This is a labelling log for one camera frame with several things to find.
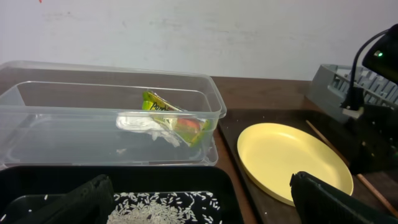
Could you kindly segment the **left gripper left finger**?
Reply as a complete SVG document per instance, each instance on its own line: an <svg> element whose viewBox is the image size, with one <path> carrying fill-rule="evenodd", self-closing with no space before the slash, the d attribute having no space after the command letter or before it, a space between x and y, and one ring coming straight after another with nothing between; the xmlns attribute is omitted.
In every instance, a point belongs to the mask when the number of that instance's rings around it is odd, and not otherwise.
<svg viewBox="0 0 398 224"><path fill-rule="evenodd" d="M114 190L111 179L107 175L99 175L15 223L106 223L113 210Z"/></svg>

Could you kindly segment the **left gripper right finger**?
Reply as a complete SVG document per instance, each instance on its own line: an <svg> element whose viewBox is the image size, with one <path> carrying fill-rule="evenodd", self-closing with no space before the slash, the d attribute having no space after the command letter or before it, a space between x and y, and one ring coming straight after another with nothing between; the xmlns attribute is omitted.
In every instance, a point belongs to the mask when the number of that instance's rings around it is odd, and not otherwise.
<svg viewBox="0 0 398 224"><path fill-rule="evenodd" d="M294 206L303 224L397 224L397 218L300 171L290 180Z"/></svg>

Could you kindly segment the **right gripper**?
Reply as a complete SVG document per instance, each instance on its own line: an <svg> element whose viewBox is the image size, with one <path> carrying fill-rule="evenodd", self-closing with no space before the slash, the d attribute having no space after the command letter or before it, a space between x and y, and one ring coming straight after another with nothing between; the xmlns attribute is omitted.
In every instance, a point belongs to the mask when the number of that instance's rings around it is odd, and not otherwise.
<svg viewBox="0 0 398 224"><path fill-rule="evenodd" d="M358 144L350 159L353 174L397 169L397 109L365 105L346 127Z"/></svg>

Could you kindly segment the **wooden chopstick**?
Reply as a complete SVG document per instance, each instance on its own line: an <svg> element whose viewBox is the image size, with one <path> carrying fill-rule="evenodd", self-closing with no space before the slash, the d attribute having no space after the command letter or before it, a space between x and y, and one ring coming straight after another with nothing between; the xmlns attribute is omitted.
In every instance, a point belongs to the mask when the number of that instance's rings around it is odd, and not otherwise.
<svg viewBox="0 0 398 224"><path fill-rule="evenodd" d="M348 165L349 162L347 159L343 157L343 155L337 150L337 148L332 145L332 143L327 140L327 138L316 128L314 125L309 121L305 121L312 129L313 131L320 137L320 139L328 146L330 147L337 155L343 160L343 162ZM357 174L357 178L361 181L363 185L366 186L366 188L397 218L397 210L392 206L392 204L385 198L376 188L373 186L370 181L368 181L367 178L365 178L364 175L362 174Z"/></svg>

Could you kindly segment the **yellow plate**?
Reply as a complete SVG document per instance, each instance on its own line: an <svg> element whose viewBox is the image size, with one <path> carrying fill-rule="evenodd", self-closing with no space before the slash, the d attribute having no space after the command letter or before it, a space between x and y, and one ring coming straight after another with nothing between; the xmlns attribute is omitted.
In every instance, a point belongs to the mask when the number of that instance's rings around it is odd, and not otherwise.
<svg viewBox="0 0 398 224"><path fill-rule="evenodd" d="M353 177L342 158L305 131L277 123L254 124L239 135L237 150L249 178L287 205L294 205L290 180L300 171L353 194Z"/></svg>

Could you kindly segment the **pile of rice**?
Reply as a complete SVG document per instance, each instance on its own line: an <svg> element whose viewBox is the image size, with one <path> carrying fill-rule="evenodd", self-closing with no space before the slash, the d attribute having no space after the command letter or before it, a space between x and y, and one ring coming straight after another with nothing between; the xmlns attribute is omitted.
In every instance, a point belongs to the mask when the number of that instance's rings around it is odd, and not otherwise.
<svg viewBox="0 0 398 224"><path fill-rule="evenodd" d="M107 224L222 224L221 204L212 192L122 192Z"/></svg>

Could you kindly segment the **green yellow snack wrapper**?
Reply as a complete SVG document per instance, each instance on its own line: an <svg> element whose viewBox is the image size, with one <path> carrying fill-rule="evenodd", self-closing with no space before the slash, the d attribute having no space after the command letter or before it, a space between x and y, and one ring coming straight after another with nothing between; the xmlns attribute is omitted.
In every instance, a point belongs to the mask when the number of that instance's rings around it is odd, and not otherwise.
<svg viewBox="0 0 398 224"><path fill-rule="evenodd" d="M153 91L147 90L142 94L142 96L144 100L142 104L143 110L185 111L172 105ZM209 119L166 117L161 114L155 114L152 118L163 128L176 134L190 147L196 146L203 139L205 131L209 131L212 126L212 122Z"/></svg>

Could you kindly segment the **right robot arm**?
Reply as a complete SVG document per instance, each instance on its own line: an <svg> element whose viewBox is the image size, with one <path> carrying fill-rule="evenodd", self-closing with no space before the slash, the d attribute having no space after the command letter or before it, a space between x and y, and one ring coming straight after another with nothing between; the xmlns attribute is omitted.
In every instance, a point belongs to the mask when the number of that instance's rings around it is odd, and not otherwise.
<svg viewBox="0 0 398 224"><path fill-rule="evenodd" d="M358 153L351 160L352 174L397 169L397 108L369 105L364 101L364 88L355 87L359 56L372 42L362 65L372 72L397 83L397 25L367 40L357 51L351 69L348 93L341 104L351 117L348 127L357 138Z"/></svg>

